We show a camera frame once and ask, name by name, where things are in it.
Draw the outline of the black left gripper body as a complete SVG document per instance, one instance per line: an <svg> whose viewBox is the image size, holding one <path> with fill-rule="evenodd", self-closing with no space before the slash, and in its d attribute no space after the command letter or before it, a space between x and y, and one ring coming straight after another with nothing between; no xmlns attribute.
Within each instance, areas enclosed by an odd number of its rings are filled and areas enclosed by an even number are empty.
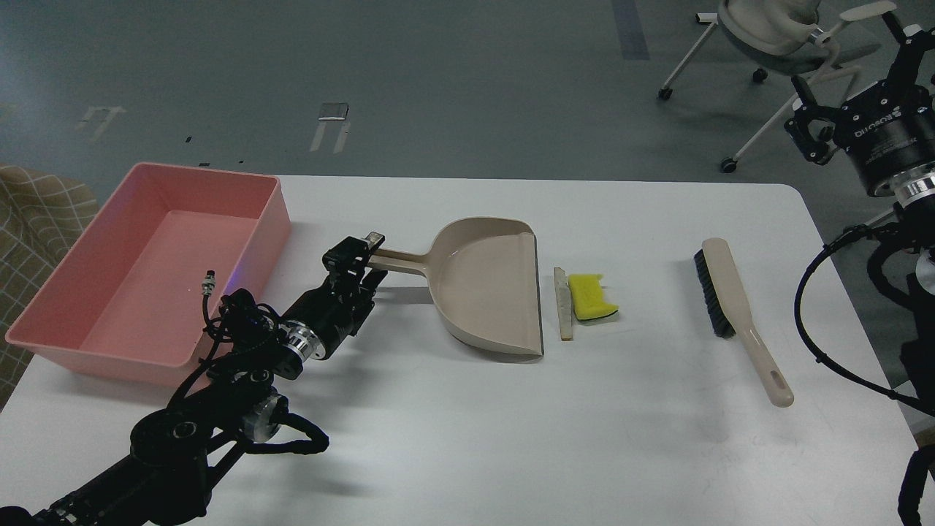
<svg viewBox="0 0 935 526"><path fill-rule="evenodd" d="M284 346L301 362L330 359L347 337L361 329L374 309L375 294L375 287L363 284L344 291L327 284L308 290L285 310Z"/></svg>

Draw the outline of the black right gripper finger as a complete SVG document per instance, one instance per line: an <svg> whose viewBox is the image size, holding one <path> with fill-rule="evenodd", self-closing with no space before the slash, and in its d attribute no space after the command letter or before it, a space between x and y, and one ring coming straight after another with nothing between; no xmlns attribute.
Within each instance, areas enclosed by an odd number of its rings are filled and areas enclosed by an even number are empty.
<svg viewBox="0 0 935 526"><path fill-rule="evenodd" d="M852 144L844 133L849 129L852 101L844 99L838 107L825 106L816 100L805 77L791 77L799 105L792 118L785 121L785 132L791 137L806 162L827 164L838 152L852 153Z"/></svg>
<svg viewBox="0 0 935 526"><path fill-rule="evenodd" d="M908 92L915 86L925 54L934 49L934 27L928 30L919 28L908 34L894 11L882 14L882 20L899 44L897 56L885 80L885 87L888 88L888 92Z"/></svg>

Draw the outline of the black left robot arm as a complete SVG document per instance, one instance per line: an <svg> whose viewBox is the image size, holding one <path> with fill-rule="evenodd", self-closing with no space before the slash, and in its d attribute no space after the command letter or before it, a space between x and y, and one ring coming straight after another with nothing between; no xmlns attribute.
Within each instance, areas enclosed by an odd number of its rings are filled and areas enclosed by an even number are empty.
<svg viewBox="0 0 935 526"><path fill-rule="evenodd" d="M383 235L347 237L323 256L327 278L285 313L246 289L204 317L206 359L163 409L143 417L120 462L37 513L5 506L4 525L180 525L206 515L213 490L244 455L317 455L329 437L291 412L277 378L329 359L374 307L384 270L368 270Z"/></svg>

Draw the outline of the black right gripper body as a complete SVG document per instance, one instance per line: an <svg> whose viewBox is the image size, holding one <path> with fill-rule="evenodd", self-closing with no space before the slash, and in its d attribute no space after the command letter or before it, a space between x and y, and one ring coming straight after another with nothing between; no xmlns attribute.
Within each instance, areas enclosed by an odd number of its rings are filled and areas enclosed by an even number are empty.
<svg viewBox="0 0 935 526"><path fill-rule="evenodd" d="M914 85L902 96L877 81L841 106L837 146L871 197L894 194L899 173L933 161L933 97Z"/></svg>

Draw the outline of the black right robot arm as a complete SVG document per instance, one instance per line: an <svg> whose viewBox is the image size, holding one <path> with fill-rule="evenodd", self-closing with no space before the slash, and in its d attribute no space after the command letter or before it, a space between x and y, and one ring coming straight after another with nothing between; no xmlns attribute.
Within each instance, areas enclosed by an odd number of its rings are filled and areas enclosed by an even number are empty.
<svg viewBox="0 0 935 526"><path fill-rule="evenodd" d="M919 413L933 413L933 94L917 83L920 65L933 50L933 30L903 26L895 4L879 1L839 15L842 26L879 18L898 43L885 79L849 96L838 107L819 104L808 81L792 83L799 106L785 130L809 162L831 158L829 146L845 152L867 194L895 197L890 212L867 224L856 224L825 244L809 263L794 299L799 337L815 362L873 392ZM915 396L895 392L858 376L832 360L812 340L804 326L801 303L809 279L833 254L859 240L877 247L867 261L869 280L892 303L914 316L916 337L903 343L899 359Z"/></svg>

